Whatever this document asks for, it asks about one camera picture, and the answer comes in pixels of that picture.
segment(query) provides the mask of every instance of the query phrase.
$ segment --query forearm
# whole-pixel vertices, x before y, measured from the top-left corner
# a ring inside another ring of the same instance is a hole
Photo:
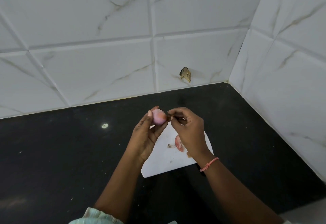
[[[201,168],[213,160],[212,153],[198,156]],[[282,224],[284,221],[251,193],[219,160],[205,171],[215,196],[233,223]]]
[[[142,165],[127,149],[94,207],[126,222]]]

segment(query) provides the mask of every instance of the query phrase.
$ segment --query hand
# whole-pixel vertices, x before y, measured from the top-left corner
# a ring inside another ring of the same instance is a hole
[[[153,121],[152,111],[157,108],[158,106],[153,107],[139,121],[132,132],[126,149],[126,151],[136,153],[136,156],[140,158],[142,163],[148,159],[149,155],[153,151],[156,140],[168,125],[168,121],[166,121],[164,124],[155,125],[150,129]]]
[[[168,111],[171,125],[179,134],[182,144],[187,148],[194,160],[211,154],[205,141],[204,120],[190,111],[180,107]]]

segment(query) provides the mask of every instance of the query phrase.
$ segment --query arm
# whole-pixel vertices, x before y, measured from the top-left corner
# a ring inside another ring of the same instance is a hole
[[[203,168],[215,156],[209,151],[204,136],[204,121],[187,108],[168,111],[171,125],[183,145]],[[252,194],[219,160],[205,171],[213,192],[230,220],[237,224],[282,224],[283,219]]]
[[[141,168],[151,154],[157,138],[168,124],[165,122],[149,128],[153,120],[152,111],[157,108],[158,106],[148,111],[136,125],[119,164],[94,206],[122,222],[127,221]]]

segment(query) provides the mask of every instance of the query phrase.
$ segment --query black countertop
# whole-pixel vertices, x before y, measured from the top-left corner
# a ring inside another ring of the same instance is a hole
[[[326,196],[324,183],[288,144],[229,84],[218,83],[1,119],[0,222],[80,218],[107,184],[134,126],[155,105],[184,106],[201,116],[214,154],[275,212]],[[191,165],[140,175],[129,222],[198,223],[215,216],[228,222],[205,176]]]

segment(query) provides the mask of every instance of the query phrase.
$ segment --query right hand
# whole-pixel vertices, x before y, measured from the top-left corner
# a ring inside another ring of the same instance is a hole
[[[172,127],[194,160],[211,154],[206,145],[204,120],[201,117],[185,107],[169,110],[168,114],[171,116]]]

